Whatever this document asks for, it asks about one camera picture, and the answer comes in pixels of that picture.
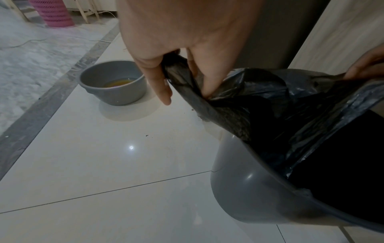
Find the yellow liquid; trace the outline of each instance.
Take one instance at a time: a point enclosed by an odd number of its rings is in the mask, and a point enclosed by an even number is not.
[[[129,84],[132,81],[135,81],[135,79],[126,78],[126,79],[115,80],[115,81],[104,84],[103,88],[112,88],[116,86],[122,86],[124,84]]]

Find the bowl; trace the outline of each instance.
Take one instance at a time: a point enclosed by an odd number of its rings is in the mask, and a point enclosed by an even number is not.
[[[117,60],[101,62],[86,68],[79,76],[78,83],[88,93],[110,105],[125,105],[144,96],[147,82],[143,73],[133,61]]]

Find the wooden leg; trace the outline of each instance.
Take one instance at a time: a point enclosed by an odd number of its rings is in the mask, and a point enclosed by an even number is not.
[[[16,4],[12,0],[5,0],[5,2],[12,8],[20,17],[25,21],[29,22],[29,19],[25,16],[25,14],[16,6]]]
[[[99,13],[97,12],[96,4],[93,0],[88,0],[91,10],[95,13],[97,20],[100,20]]]
[[[88,18],[87,18],[87,16],[85,15],[83,9],[81,8],[79,2],[78,2],[77,0],[74,0],[74,1],[75,1],[75,3],[76,3],[77,8],[80,10],[81,16],[83,16],[83,19],[85,20],[85,22],[86,22],[87,24],[89,24],[89,22],[88,22]]]

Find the gray tile border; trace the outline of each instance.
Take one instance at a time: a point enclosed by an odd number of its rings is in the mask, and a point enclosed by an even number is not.
[[[119,32],[117,24],[102,40],[111,42]],[[77,75],[95,63],[107,49],[110,43],[103,41],[97,42],[51,89],[0,136],[0,180],[77,86]]]

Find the pink laundry basket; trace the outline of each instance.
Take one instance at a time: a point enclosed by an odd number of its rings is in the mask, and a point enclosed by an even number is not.
[[[74,25],[63,0],[28,0],[50,27]]]

